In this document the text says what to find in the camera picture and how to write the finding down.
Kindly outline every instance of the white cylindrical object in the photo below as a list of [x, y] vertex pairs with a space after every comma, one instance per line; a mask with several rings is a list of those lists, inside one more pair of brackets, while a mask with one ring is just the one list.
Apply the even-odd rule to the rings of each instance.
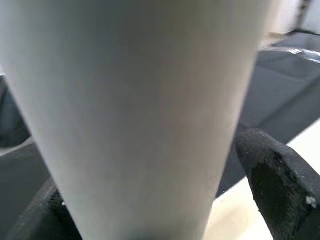
[[83, 239], [201, 238], [268, 6], [1, 1], [0, 64]]

